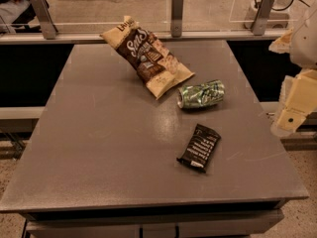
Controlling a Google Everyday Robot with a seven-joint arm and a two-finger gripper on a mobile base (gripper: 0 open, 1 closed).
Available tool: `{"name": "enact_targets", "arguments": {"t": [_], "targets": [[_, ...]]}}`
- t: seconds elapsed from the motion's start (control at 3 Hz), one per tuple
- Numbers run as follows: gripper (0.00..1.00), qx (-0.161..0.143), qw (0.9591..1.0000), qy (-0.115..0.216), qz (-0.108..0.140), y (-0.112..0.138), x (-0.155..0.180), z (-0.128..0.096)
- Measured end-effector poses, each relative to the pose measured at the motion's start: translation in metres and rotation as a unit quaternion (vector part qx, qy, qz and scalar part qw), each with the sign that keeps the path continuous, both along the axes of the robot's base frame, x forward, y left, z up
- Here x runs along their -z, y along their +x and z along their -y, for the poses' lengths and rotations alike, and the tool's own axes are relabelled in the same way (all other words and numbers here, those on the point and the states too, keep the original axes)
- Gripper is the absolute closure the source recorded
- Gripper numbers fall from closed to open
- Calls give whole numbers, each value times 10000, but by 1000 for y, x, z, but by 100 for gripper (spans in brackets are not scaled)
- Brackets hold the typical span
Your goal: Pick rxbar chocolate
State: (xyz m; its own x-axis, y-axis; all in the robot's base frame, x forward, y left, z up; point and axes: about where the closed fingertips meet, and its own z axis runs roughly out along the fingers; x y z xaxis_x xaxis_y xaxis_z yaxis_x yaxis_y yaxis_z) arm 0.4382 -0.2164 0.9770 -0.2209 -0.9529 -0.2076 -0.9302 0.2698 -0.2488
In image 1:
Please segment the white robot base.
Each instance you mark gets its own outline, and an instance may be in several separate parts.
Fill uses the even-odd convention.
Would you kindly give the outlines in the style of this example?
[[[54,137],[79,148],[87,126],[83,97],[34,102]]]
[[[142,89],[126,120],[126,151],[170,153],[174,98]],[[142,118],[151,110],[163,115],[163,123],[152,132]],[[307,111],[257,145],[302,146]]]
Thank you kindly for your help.
[[[254,0],[249,6],[244,22],[247,29],[252,27],[260,2],[261,0]],[[286,28],[290,19],[289,8],[293,2],[294,0],[275,0],[269,14],[267,26],[269,28]]]

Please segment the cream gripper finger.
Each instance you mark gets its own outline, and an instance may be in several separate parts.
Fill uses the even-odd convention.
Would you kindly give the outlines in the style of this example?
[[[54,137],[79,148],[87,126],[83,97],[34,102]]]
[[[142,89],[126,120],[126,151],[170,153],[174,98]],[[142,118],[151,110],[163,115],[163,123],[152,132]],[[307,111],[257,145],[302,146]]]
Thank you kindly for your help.
[[[289,54],[293,29],[287,30],[281,37],[273,41],[268,49],[277,54]]]
[[[287,75],[281,85],[277,110],[270,131],[286,137],[317,109],[317,70],[302,69],[295,77]]]

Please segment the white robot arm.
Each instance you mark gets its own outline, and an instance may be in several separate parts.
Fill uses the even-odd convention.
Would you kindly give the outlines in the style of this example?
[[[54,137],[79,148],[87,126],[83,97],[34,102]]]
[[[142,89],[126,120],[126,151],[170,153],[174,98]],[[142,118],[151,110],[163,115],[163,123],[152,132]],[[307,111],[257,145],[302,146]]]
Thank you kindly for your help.
[[[295,76],[284,78],[270,127],[273,135],[286,137],[317,109],[317,2],[268,49],[278,54],[289,53],[290,61],[301,68]]]

